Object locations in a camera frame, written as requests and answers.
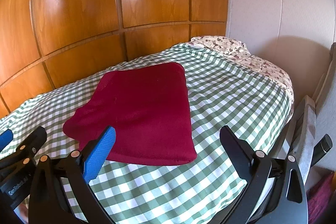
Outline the purple cloth on floor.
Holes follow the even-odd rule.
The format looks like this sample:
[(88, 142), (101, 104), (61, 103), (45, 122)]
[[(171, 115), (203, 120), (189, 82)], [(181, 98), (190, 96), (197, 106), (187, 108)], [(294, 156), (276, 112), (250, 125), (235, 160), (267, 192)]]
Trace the purple cloth on floor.
[(326, 174), (307, 193), (308, 223), (316, 223), (317, 219), (327, 208), (335, 187), (333, 180), (335, 173)]

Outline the green white checked bedspread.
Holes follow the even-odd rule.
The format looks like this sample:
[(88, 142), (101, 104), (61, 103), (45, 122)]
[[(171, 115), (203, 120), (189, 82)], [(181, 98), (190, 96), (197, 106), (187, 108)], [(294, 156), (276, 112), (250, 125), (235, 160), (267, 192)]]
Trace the green white checked bedspread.
[(208, 223), (245, 186), (219, 141), (220, 129), (227, 125), (268, 152), (291, 116), (293, 101), (268, 77), (187, 43), (116, 69), (170, 61), (186, 72), (197, 158), (163, 167), (106, 161), (90, 186), (117, 223)]

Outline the wooden panelled wardrobe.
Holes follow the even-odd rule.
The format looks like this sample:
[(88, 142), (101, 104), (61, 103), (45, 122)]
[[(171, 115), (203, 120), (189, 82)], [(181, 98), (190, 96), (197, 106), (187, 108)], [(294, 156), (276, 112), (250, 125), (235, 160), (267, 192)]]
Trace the wooden panelled wardrobe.
[(194, 36), (228, 0), (1, 0), (1, 116), (25, 100)]

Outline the floral patterned pillow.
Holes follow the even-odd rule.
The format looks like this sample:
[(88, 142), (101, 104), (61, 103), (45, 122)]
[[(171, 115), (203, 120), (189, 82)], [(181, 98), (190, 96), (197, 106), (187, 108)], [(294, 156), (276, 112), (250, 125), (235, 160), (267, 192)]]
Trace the floral patterned pillow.
[(286, 92), (290, 106), (294, 106), (293, 85), (288, 73), (272, 62), (251, 54), (245, 43), (225, 36), (196, 36), (189, 43), (218, 52), (224, 58), (270, 78)]

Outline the grey bed frame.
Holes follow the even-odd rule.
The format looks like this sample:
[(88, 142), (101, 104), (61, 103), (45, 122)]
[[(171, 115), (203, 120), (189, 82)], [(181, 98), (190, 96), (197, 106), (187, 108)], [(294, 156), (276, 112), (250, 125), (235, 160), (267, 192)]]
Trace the grey bed frame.
[(335, 44), (331, 45), (330, 64), (321, 77), (317, 97), (304, 96), (269, 155), (278, 159), (294, 156), (306, 182), (314, 148), (326, 135), (331, 137), (330, 143), (335, 144)]

